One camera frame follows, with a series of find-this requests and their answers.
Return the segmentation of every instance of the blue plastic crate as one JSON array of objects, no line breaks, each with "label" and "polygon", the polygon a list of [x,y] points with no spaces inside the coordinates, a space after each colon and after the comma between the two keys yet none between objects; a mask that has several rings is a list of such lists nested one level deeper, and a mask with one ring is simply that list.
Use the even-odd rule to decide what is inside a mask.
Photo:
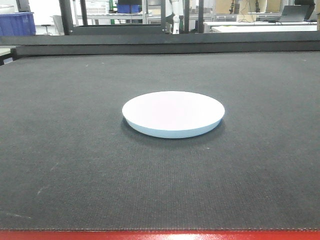
[{"label": "blue plastic crate", "polygon": [[[128,14],[130,13],[130,5],[117,5],[117,12],[119,14]],[[139,12],[139,5],[131,5],[131,13],[136,14]]]},{"label": "blue plastic crate", "polygon": [[0,14],[0,36],[31,36],[36,34],[33,12]]}]

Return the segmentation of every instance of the mat texture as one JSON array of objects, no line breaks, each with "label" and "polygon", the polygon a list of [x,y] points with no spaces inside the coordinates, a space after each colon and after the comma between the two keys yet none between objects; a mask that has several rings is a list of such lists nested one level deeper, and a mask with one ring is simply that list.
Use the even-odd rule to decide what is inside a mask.
[{"label": "mat texture", "polygon": [[[23,58],[0,66],[0,229],[320,230],[320,52]],[[188,91],[213,131],[131,129],[136,96]]]}]

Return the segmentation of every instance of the laptop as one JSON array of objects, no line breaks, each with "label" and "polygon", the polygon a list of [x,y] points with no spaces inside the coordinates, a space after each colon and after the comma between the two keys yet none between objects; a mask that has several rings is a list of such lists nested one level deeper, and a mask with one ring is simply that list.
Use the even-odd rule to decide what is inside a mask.
[{"label": "laptop", "polygon": [[287,5],[284,6],[279,22],[296,23],[303,22],[306,18],[309,5]]}]

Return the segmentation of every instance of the white plate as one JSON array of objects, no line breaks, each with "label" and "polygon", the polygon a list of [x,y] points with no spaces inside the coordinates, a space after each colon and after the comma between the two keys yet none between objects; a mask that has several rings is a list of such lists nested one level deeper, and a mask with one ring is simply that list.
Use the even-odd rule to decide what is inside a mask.
[{"label": "white plate", "polygon": [[137,96],[122,108],[135,130],[154,137],[180,139],[214,129],[225,114],[217,100],[198,93],[160,91]]}]

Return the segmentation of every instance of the red table edge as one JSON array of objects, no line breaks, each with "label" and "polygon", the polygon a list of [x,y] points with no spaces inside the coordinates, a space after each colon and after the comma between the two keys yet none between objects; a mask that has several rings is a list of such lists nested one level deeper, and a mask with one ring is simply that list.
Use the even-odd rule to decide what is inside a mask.
[{"label": "red table edge", "polygon": [[320,240],[319,230],[0,230],[0,240]]}]

